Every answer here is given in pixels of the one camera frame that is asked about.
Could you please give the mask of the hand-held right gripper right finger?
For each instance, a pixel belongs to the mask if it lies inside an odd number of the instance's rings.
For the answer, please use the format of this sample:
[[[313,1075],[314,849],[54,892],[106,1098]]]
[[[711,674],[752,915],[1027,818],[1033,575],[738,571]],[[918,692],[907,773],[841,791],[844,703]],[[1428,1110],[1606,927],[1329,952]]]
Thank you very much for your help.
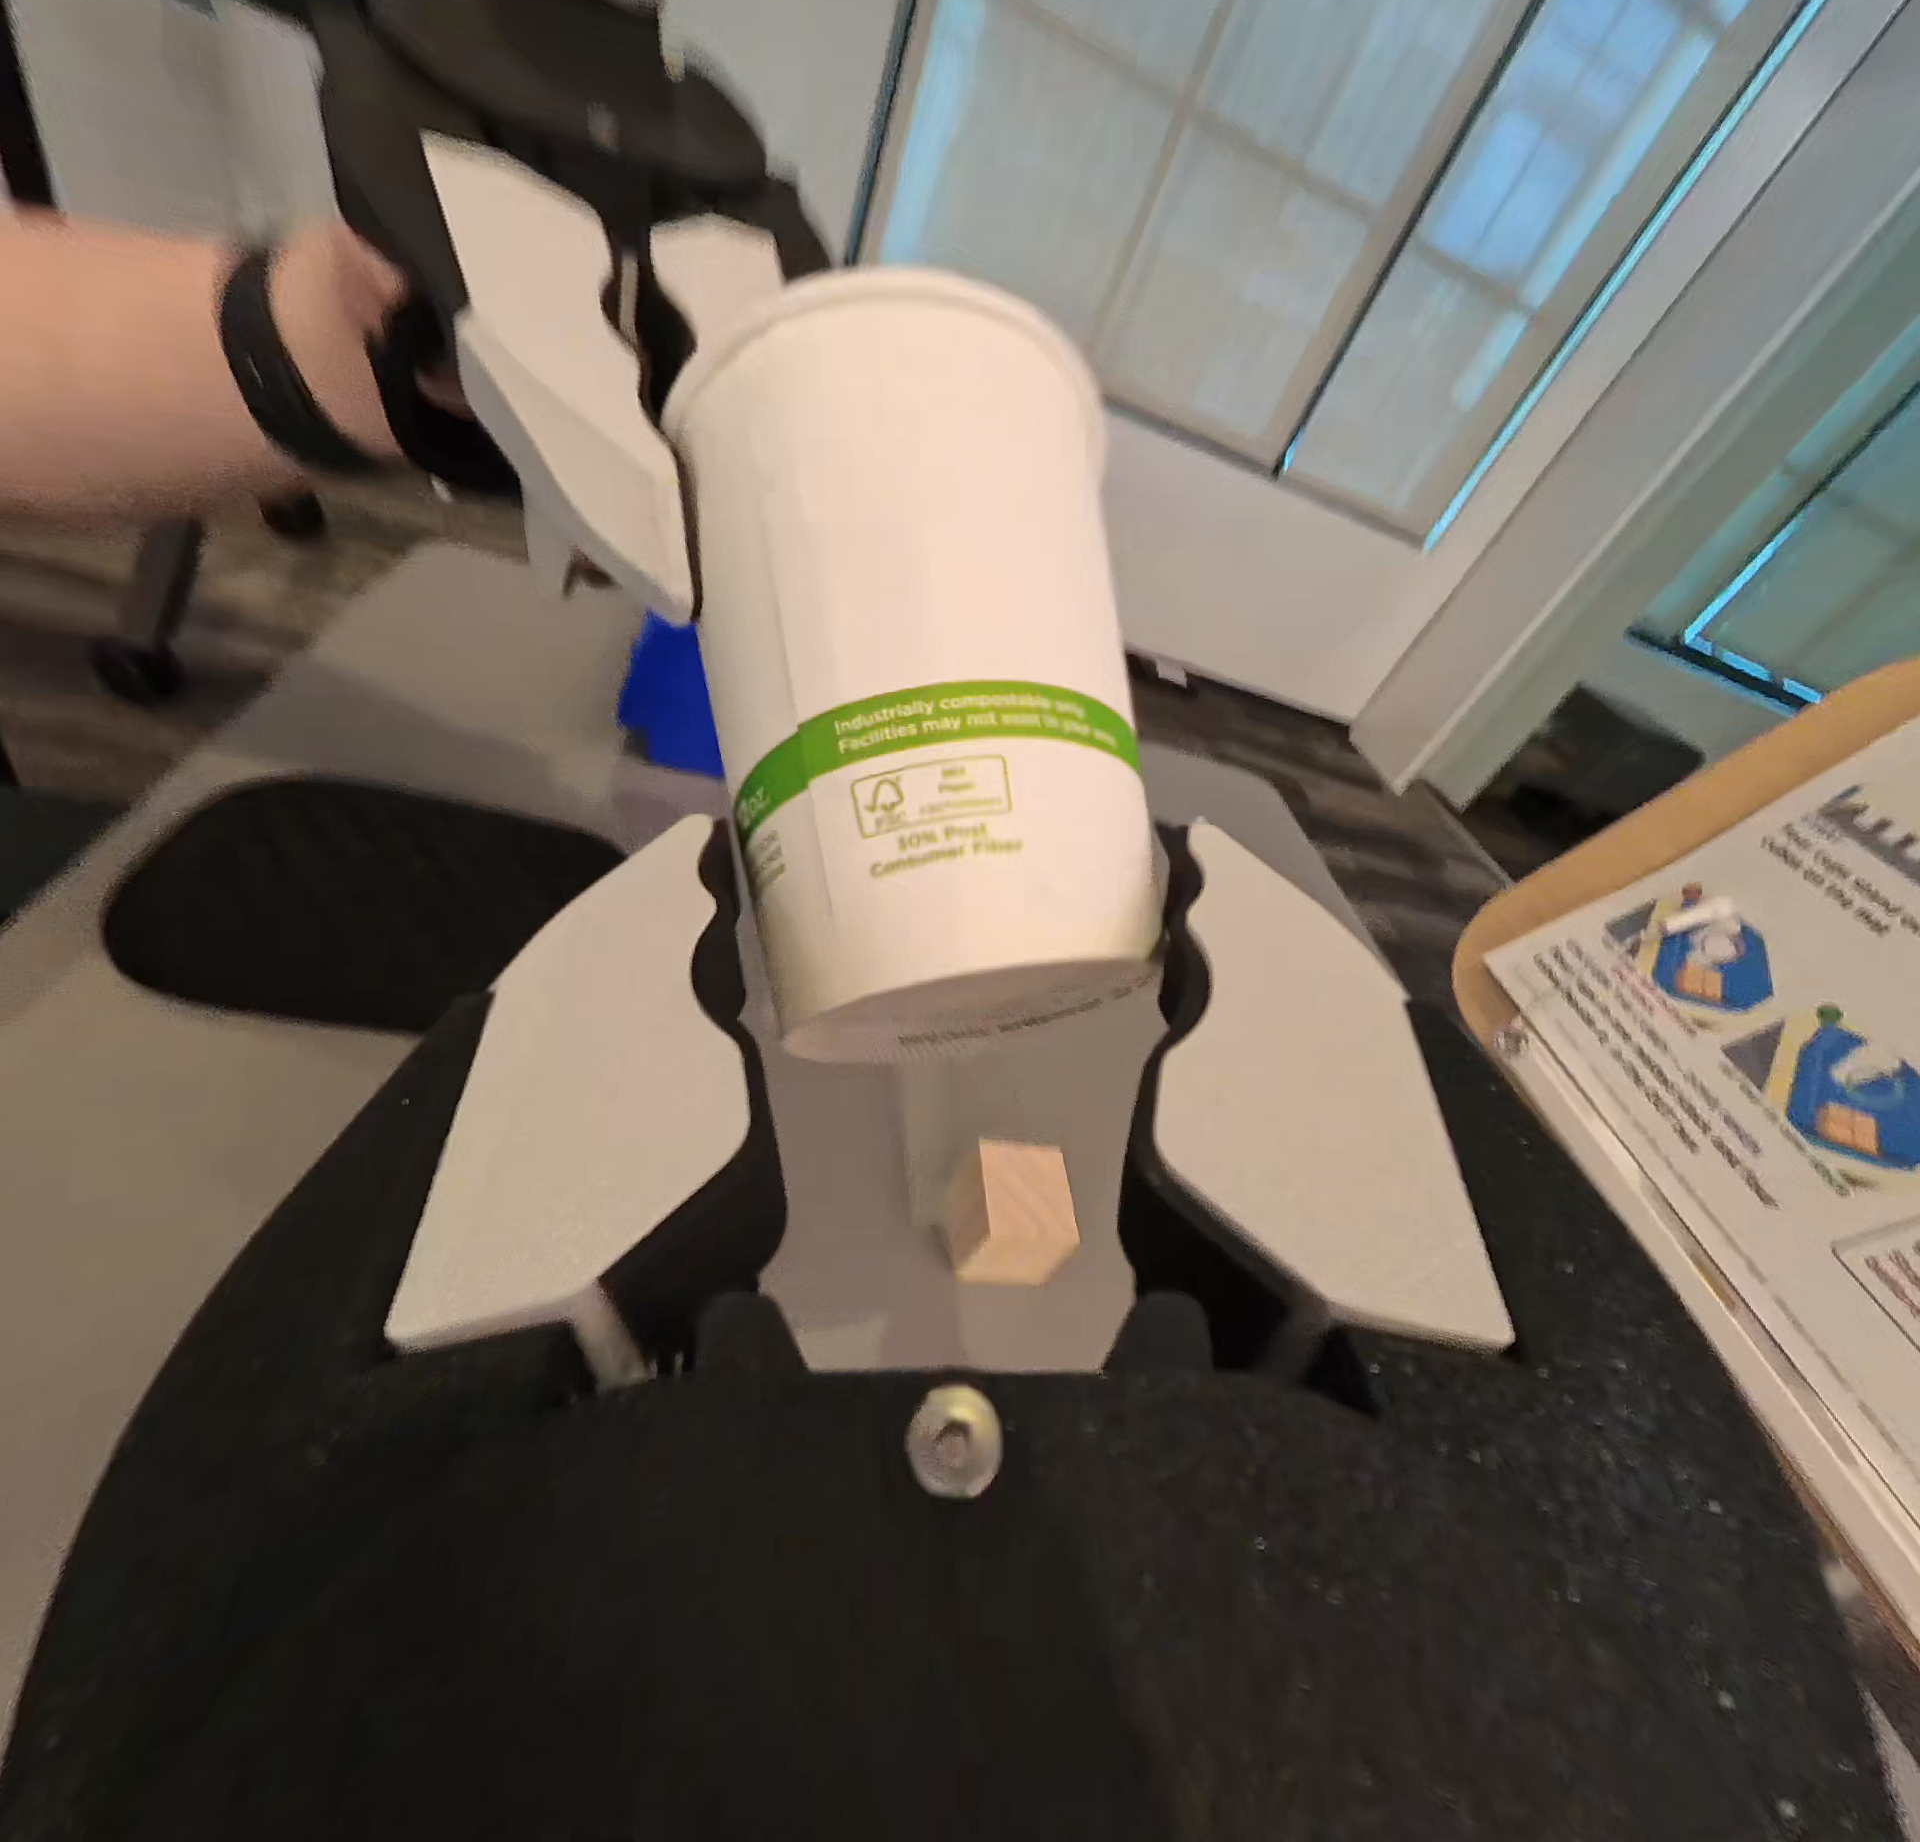
[[[1160,1014],[1120,1169],[1138,1299],[1220,1374],[1336,1338],[1502,1356],[1517,1330],[1398,977],[1224,827],[1164,832]]]

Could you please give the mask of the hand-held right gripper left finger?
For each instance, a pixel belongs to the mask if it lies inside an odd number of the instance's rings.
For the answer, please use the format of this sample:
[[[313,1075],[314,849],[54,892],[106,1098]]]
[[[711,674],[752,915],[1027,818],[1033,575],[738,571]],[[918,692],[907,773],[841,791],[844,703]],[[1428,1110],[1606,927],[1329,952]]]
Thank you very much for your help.
[[[562,1329],[598,1383],[689,1362],[786,1197],[743,1014],[733,840],[686,816],[496,982],[386,1317],[403,1354]]]

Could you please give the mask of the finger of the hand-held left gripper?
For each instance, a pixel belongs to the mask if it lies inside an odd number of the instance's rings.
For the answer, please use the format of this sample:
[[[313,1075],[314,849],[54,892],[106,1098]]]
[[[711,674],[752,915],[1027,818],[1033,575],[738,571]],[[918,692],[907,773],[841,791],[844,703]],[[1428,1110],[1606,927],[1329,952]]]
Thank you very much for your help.
[[[598,214],[500,149],[424,132],[422,154],[468,292],[459,382],[518,480],[538,582],[563,596],[588,563],[686,625],[697,585],[678,460],[603,308],[612,253]]]
[[[644,380],[669,390],[697,350],[756,304],[786,274],[775,237],[719,214],[659,222],[644,244]]]

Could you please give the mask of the wooden cube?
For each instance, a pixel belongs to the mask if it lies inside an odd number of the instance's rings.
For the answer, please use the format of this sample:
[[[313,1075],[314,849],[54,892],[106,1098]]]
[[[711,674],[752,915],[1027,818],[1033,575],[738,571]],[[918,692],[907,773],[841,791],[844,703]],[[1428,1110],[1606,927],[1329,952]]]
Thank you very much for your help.
[[[983,1138],[943,1193],[938,1233],[953,1278],[1040,1289],[1081,1251],[1064,1152]]]

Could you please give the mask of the white paper cup green band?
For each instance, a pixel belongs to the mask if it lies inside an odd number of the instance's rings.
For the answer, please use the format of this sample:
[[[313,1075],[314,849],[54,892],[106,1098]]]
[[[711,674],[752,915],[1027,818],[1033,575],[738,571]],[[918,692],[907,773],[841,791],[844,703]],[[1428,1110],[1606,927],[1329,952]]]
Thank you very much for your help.
[[[703,340],[663,427],[782,1046],[899,1061],[1138,989],[1158,840],[1078,350],[949,272],[821,272]]]

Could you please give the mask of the blue plastic bin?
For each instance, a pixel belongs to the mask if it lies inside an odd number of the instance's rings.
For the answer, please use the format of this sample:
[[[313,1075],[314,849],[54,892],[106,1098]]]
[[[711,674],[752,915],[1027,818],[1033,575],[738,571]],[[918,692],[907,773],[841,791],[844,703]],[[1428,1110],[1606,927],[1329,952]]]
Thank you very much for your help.
[[[620,687],[616,719],[650,764],[724,779],[708,670],[694,625],[647,610]]]

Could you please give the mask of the person's left forearm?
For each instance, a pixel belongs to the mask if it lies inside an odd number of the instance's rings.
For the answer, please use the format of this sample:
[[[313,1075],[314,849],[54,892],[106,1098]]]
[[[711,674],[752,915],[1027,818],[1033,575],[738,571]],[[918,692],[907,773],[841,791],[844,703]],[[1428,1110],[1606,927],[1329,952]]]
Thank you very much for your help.
[[[227,367],[233,264],[218,243],[4,209],[7,519],[138,522],[301,491]]]

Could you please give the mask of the person's left hand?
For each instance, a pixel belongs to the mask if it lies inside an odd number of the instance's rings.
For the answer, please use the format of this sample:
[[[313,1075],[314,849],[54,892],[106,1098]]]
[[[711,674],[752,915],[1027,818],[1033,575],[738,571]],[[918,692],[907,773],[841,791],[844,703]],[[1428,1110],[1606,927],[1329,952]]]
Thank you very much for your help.
[[[346,221],[311,222],[271,268],[271,313],[327,424],[381,465],[404,463],[381,402],[371,344],[387,335],[409,285]]]

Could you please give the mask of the black wristband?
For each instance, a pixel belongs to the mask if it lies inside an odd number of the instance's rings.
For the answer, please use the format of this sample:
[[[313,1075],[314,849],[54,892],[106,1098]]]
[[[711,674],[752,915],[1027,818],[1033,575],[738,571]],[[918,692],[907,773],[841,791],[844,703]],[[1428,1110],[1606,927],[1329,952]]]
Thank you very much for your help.
[[[253,247],[227,270],[217,330],[233,388],[266,441],[308,473],[371,478],[383,463],[321,409],[273,315],[274,247]]]

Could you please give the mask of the printed instruction sheet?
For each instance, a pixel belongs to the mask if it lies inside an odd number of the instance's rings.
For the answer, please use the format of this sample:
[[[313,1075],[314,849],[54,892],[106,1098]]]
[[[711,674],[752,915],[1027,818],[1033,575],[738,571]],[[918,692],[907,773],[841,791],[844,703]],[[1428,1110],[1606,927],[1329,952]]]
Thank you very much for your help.
[[[1916,723],[1487,968],[1916,1562]]]

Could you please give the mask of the instruction sheet on wooden stand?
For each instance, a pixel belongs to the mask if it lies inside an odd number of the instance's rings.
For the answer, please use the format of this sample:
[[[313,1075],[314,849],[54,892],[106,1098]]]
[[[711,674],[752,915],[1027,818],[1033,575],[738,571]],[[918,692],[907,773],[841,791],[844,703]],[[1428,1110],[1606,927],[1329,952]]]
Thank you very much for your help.
[[[1886,665],[1648,802],[1476,913],[1453,955],[1453,995],[1475,1042],[1634,1235],[1716,1350],[1763,1424],[1825,1547],[1916,1661],[1916,1530],[1868,1478],[1812,1385],[1741,1302],[1724,1267],[1687,1229],[1623,1135],[1550,1059],[1489,955],[1541,926],[1641,882],[1917,713],[1917,662]]]

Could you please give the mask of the black chair base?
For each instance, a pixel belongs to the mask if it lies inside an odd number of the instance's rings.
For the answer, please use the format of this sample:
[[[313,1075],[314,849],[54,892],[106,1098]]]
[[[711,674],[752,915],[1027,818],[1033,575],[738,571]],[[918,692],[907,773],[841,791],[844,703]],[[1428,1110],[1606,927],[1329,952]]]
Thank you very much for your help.
[[[314,554],[327,537],[327,514],[308,489],[264,500],[257,522],[273,540],[279,576],[287,560]],[[204,514],[169,514],[140,535],[115,625],[88,647],[92,674],[111,700],[155,712],[181,696],[178,637],[196,604],[209,534]]]

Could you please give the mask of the framed wall window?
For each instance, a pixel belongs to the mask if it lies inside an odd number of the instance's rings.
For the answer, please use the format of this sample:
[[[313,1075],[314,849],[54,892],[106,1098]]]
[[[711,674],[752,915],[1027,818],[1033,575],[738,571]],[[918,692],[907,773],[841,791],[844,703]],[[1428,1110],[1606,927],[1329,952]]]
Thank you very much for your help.
[[[1829,0],[913,0],[862,260],[1446,534]]]

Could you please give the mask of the glass wall panel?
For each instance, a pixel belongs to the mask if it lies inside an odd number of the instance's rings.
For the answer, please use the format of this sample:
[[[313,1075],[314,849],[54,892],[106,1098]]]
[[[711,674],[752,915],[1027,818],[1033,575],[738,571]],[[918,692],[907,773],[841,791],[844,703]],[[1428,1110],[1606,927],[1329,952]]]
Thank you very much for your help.
[[[1809,706],[1916,653],[1917,398],[1798,443],[1630,623],[1633,642]]]

